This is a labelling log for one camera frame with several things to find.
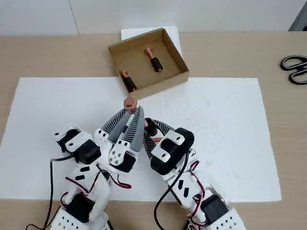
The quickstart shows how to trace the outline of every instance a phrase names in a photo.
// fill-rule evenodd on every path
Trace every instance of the wooden table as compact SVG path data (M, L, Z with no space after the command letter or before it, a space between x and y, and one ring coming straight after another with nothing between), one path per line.
M116 76L107 45L119 40L118 34L0 38L1 137L19 77ZM305 230L307 86L290 84L278 65L286 55L307 55L307 33L181 33L180 42L193 77L259 78L283 201L234 204L247 229ZM0 200L0 230L41 225L47 203ZM115 230L156 230L153 208L154 203L111 201L106 211ZM167 230L184 225L177 204L163 204L158 213Z

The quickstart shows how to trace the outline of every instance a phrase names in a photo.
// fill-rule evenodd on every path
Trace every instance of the scissors handle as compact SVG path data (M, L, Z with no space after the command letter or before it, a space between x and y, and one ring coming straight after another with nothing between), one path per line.
M286 62L289 61L289 60L299 60L299 61L301 61L301 63L288 66L288 65L286 65ZM280 67L284 71L289 71L289 70L294 70L294 69L300 70L300 69L304 69L305 66L307 67L307 57L301 56L301 55L288 56L288 57L284 58L282 60L282 62L280 63Z
M296 77L307 73L307 69L302 69L295 73L290 74L289 81L296 85L307 85L307 80L297 80Z

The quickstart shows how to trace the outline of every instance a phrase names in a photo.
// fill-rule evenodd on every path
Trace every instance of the white paper sheet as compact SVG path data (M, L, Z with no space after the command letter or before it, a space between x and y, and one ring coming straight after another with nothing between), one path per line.
M177 48L178 52L182 56L177 26L161 26L161 27L164 28L167 31L169 37L171 38L171 40L173 41L173 43L174 43L175 47ZM151 30L159 29L161 27L147 27L147 28L135 28L135 29L121 30L121 32L120 32L121 40L125 40L125 39L128 39L128 38L137 36L137 35L141 35L143 33L149 32Z
M0 198L48 199L49 160L61 157L53 131L67 123L94 132L122 108L118 78L21 78L0 147ZM190 78L139 100L145 116L195 135L194 149L233 202L281 199L257 79ZM55 198L65 192L73 160L54 163ZM112 199L156 201L166 190L145 153Z

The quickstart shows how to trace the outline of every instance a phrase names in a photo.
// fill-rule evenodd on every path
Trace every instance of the cardboard box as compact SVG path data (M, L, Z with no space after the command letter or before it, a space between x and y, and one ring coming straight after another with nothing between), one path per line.
M155 72L150 59L144 53L146 47L153 49L163 66ZM163 28L124 40L108 47L119 72L127 71L137 90L130 95L136 99L163 91L188 80L189 69Z

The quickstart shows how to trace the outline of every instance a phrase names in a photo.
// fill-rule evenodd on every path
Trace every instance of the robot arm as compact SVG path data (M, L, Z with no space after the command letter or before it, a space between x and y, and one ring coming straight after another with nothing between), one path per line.
M77 127L58 130L55 141L63 152L74 156L77 165L70 176L70 188L63 205L52 222L52 230L108 230L104 209L113 182L123 188L130 185L116 181L113 176L128 173L134 166L142 146L144 113L122 109L102 128L89 133Z
M191 147L193 133L183 128L175 130L157 120L146 120L144 146L151 168L162 176L177 202L189 211L188 230L245 230L218 183L207 172L200 173L200 161ZM156 144L153 140L158 132L163 137Z
M97 129L94 137L76 127L55 133L55 141L63 152L75 157L77 166L66 177L70 189L51 230L71 224L79 230L111 230L104 212L111 187L115 183L130 188L116 181L113 175L130 172L142 144L151 168L161 175L169 186L168 191L189 211L188 230L244 230L244 223L217 182L208 173L200 173L200 161L192 148L193 133L144 119L142 107L137 107L136 100L131 98L125 100L124 107ZM157 143L159 134L163 137Z

